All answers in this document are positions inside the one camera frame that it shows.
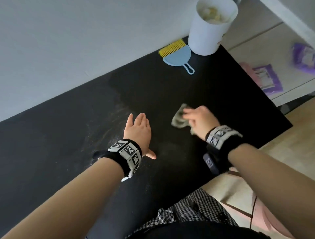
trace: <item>blue dustpan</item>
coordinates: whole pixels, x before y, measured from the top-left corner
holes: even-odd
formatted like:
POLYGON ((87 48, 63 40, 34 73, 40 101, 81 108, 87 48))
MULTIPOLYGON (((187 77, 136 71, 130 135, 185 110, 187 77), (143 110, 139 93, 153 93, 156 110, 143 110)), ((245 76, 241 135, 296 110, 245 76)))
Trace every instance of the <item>blue dustpan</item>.
POLYGON ((173 52, 172 54, 169 54, 168 56, 163 58, 163 61, 170 66, 174 67, 185 67, 186 71, 189 74, 194 74, 195 70, 188 64, 188 61, 192 55, 192 52, 188 45, 178 49, 177 51, 173 52))

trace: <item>wrist device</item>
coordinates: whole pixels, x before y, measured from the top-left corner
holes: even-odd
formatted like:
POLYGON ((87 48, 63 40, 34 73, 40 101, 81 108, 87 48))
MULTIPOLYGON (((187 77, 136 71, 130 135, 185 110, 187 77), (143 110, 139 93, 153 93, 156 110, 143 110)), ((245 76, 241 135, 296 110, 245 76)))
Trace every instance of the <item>wrist device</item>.
POLYGON ((100 159, 104 157, 116 161, 121 166, 125 175, 121 181, 125 181, 131 178, 138 169, 142 159, 142 150, 135 141, 123 139, 117 141, 107 151, 96 151, 92 158, 100 159))
POLYGON ((215 175, 229 171, 232 167, 227 158, 229 152, 245 143, 243 135, 227 125, 210 130, 206 135, 206 142, 208 153, 203 159, 215 175))

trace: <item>purple wrapper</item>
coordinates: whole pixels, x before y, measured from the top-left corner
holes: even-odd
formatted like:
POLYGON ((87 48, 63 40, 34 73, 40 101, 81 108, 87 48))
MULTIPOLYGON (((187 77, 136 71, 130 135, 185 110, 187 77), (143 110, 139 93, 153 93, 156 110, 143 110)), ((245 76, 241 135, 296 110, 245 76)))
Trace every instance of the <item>purple wrapper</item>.
POLYGON ((273 71, 271 64, 255 67, 253 70, 255 71, 256 76, 261 80, 263 85, 261 89, 266 95, 272 95, 283 91, 282 84, 277 74, 273 71))
POLYGON ((306 73, 315 74, 315 50, 302 43, 293 45, 293 65, 306 73))

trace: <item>white cup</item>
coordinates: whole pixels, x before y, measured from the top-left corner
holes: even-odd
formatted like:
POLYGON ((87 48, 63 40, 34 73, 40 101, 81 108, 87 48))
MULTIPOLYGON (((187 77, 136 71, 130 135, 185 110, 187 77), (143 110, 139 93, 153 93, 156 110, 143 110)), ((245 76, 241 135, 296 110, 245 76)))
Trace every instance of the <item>white cup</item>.
POLYGON ((237 14, 238 7, 233 0, 199 0, 188 37, 190 49, 198 55, 215 53, 237 14), (220 22, 209 23, 202 19, 205 9, 209 7, 216 8, 221 14, 220 22))

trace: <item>yellow brush bristles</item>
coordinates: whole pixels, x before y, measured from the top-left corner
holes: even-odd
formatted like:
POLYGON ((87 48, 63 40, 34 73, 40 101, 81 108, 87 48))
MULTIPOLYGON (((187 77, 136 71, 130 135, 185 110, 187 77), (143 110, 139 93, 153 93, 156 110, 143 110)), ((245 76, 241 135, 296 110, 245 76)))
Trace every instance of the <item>yellow brush bristles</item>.
POLYGON ((177 51, 178 49, 182 48, 186 46, 185 42, 183 41, 183 39, 180 39, 176 42, 173 42, 169 45, 167 45, 166 47, 162 48, 161 50, 158 51, 158 54, 161 57, 166 57, 169 54, 172 54, 173 52, 177 51))

